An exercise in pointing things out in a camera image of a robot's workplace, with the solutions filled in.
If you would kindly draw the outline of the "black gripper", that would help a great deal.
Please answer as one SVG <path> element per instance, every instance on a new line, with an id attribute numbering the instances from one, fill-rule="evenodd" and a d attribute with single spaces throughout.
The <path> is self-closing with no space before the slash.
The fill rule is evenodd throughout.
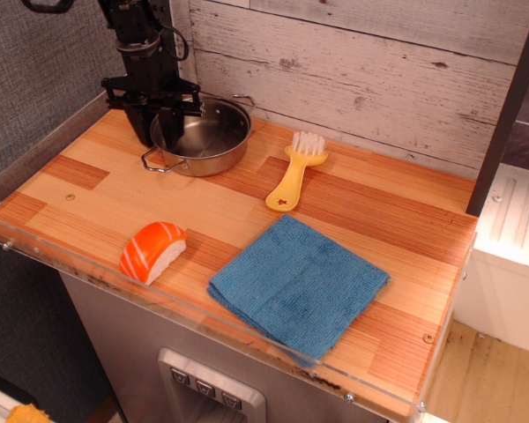
<path id="1" fill-rule="evenodd" d="M 105 78 L 101 86 L 110 108 L 124 109 L 142 145 L 153 147 L 151 126 L 159 112 L 159 123 L 167 150 L 184 133 L 184 116 L 201 116 L 203 102 L 199 86 L 180 78 L 177 60 L 160 35 L 139 43 L 116 43 L 126 74 Z"/>

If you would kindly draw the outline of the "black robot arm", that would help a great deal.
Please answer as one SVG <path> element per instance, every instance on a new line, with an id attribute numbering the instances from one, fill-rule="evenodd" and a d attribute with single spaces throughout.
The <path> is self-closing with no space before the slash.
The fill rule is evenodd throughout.
<path id="1" fill-rule="evenodd" d="M 178 63 L 189 55 L 176 54 L 175 38 L 183 35 L 164 22 L 163 10 L 148 1 L 102 1 L 108 27 L 115 31 L 115 46 L 126 74 L 105 78 L 101 86 L 112 109 L 121 109 L 141 144 L 151 147 L 151 126 L 160 121 L 163 134 L 175 141 L 184 133 L 186 116 L 201 116 L 205 109 L 200 86 L 180 77 Z"/>

